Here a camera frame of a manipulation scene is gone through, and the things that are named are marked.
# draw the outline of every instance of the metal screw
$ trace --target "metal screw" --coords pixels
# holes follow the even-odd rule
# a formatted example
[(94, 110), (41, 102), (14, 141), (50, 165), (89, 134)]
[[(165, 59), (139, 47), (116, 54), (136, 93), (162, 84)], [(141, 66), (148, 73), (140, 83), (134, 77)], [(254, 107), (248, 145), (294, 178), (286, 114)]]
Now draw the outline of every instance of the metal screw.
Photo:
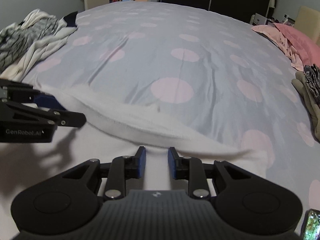
[(108, 198), (117, 198), (121, 195), (121, 192), (117, 189), (109, 189), (104, 193)]
[(193, 195), (198, 198), (204, 198), (204, 197), (209, 196), (209, 191), (207, 191), (203, 188), (198, 188), (195, 191), (193, 191)]

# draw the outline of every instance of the bed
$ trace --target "bed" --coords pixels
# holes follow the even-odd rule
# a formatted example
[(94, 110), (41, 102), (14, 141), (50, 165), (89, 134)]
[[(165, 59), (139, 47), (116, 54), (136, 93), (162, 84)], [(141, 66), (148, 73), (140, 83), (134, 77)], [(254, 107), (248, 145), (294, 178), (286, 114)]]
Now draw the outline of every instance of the bed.
[[(151, 2), (97, 7), (80, 13), (77, 24), (68, 43), (24, 82), (57, 90), (89, 83), (115, 104), (152, 108), (219, 143), (263, 151), (266, 178), (296, 193), (304, 211), (320, 209), (320, 144), (291, 84), (295, 69), (250, 25)], [(0, 239), (18, 232), (10, 204), (21, 190), (90, 158), (133, 155), (139, 145), (90, 123), (80, 130), (59, 127), (51, 144), (1, 145)], [(132, 187), (185, 187), (170, 179), (166, 150), (147, 149), (143, 185)]]

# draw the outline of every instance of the white cloth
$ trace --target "white cloth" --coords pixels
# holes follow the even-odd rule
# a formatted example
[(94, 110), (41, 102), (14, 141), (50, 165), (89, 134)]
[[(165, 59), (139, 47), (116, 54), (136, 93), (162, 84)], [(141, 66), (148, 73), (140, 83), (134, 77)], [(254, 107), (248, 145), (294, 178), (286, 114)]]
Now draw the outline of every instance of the white cloth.
[[(39, 9), (34, 10), (24, 19), (25, 22), (21, 28), (28, 28), (43, 17), (54, 16)], [(45, 36), (43, 39), (35, 41), (21, 58), (17, 59), (1, 73), (0, 78), (22, 81), (37, 61), (44, 60), (60, 49), (67, 43), (68, 37), (76, 30), (77, 27), (67, 27), (64, 19), (59, 20), (59, 26), (53, 35)]]
[(221, 144), (183, 125), (176, 119), (156, 112), (151, 107), (119, 103), (96, 93), (88, 85), (58, 90), (41, 86), (69, 111), (84, 113), (87, 121), (106, 134), (141, 145), (175, 147), (177, 151), (201, 158), (227, 160), (261, 177), (266, 176), (266, 152), (245, 150)]
[(40, 9), (35, 9), (30, 12), (26, 18), (23, 20), (24, 23), (21, 25), (22, 29), (26, 29), (36, 22), (40, 21), (42, 18), (55, 18), (54, 15), (49, 15), (46, 12), (41, 11)]

